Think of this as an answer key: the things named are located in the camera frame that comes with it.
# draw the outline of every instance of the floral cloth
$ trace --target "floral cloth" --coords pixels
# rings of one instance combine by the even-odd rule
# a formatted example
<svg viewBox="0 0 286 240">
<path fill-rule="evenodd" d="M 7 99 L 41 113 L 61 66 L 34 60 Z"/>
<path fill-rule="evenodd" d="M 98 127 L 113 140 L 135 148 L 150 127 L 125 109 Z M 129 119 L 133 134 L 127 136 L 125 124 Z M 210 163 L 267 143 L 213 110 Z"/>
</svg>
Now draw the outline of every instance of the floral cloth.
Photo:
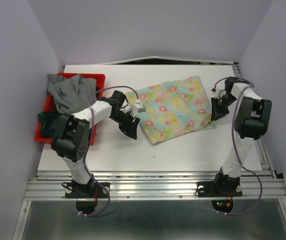
<svg viewBox="0 0 286 240">
<path fill-rule="evenodd" d="M 137 92 L 146 106 L 146 112 L 138 114 L 139 124 L 152 144 L 215 127 L 199 76 L 167 81 Z M 127 92 L 126 96 L 130 104 L 136 102 L 134 92 Z"/>
</svg>

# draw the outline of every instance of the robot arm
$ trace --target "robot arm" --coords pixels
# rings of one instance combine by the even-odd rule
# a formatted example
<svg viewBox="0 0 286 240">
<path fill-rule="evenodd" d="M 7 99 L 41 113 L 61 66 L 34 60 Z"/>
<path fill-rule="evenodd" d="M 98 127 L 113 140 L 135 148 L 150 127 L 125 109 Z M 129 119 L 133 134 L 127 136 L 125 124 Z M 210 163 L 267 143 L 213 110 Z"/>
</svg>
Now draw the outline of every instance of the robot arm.
<svg viewBox="0 0 286 240">
<path fill-rule="evenodd" d="M 72 175 L 71 188 L 81 195 L 93 191 L 94 182 L 85 166 L 85 155 L 90 141 L 89 130 L 105 118 L 111 118 L 119 124 L 119 129 L 128 137 L 137 139 L 137 126 L 140 121 L 137 113 L 145 112 L 146 108 L 139 103 L 131 106 L 131 111 L 124 112 L 122 105 L 126 96 L 114 91 L 112 97 L 102 97 L 90 108 L 74 115 L 62 114 L 58 120 L 57 129 L 52 140 L 51 148 L 62 157 Z"/>
<path fill-rule="evenodd" d="M 213 89 L 215 98 L 212 102 L 212 120 L 218 120 L 229 113 L 228 106 L 238 98 L 242 98 L 237 116 L 233 119 L 235 137 L 230 154 L 221 167 L 215 180 L 200 182 L 203 186 L 197 192 L 200 197 L 227 197 L 230 192 L 233 196 L 242 196 L 240 177 L 242 165 L 255 142 L 266 133 L 272 108 L 272 102 L 256 95 L 248 83 L 229 77 L 225 80 L 225 89 Z"/>
</svg>

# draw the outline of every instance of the dark green cloth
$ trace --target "dark green cloth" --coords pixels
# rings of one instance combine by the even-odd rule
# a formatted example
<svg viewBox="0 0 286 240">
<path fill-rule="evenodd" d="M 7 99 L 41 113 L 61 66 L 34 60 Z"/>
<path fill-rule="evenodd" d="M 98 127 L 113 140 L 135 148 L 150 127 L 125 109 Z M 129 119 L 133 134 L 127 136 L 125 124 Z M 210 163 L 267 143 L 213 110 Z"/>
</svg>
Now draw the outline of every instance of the dark green cloth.
<svg viewBox="0 0 286 240">
<path fill-rule="evenodd" d="M 57 127 L 57 122 L 61 114 L 57 111 L 43 111 L 39 113 L 38 119 L 41 122 L 41 131 L 43 133 L 44 138 L 51 139 L 55 133 L 55 129 Z"/>
</svg>

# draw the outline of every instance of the lavender wall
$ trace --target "lavender wall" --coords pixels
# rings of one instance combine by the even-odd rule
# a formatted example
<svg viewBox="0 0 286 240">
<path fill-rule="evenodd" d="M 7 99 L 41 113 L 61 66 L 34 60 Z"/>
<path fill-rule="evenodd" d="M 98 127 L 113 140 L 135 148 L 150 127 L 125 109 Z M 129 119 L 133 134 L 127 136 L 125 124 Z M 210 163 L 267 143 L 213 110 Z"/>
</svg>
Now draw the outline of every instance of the lavender wall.
<svg viewBox="0 0 286 240">
<path fill-rule="evenodd" d="M 286 179 L 286 0 L 274 0 L 240 61 L 244 78 L 273 101 L 264 140 L 278 172 Z"/>
<path fill-rule="evenodd" d="M 272 0 L 28 0 L 64 64 L 239 61 Z"/>
<path fill-rule="evenodd" d="M 11 239 L 28 176 L 38 165 L 33 140 L 47 73 L 61 70 L 25 0 L 0 0 L 0 240 Z"/>
</svg>

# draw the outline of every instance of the white table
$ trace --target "white table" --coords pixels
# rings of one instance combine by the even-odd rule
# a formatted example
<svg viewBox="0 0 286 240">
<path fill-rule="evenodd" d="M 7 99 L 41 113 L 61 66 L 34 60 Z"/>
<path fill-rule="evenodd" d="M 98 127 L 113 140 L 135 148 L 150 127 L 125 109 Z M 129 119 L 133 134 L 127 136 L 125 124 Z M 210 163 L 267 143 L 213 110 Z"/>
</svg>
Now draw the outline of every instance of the white table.
<svg viewBox="0 0 286 240">
<path fill-rule="evenodd" d="M 212 97 L 211 89 L 217 80 L 234 76 L 230 65 L 67 65 L 65 72 L 105 74 L 105 87 L 127 85 L 137 90 L 198 75 L 208 98 Z M 104 96 L 112 93 L 113 90 L 107 90 Z M 92 171 L 218 171 L 232 148 L 234 107 L 234 104 L 230 106 L 231 113 L 219 120 L 215 129 L 189 133 L 155 146 L 141 128 L 137 130 L 138 139 L 132 140 L 118 129 L 117 123 L 105 119 L 98 124 L 95 144 L 90 147 L 86 162 Z M 245 166 L 261 171 L 260 156 L 254 147 Z M 50 145 L 45 144 L 38 170 L 67 171 L 68 168 Z"/>
</svg>

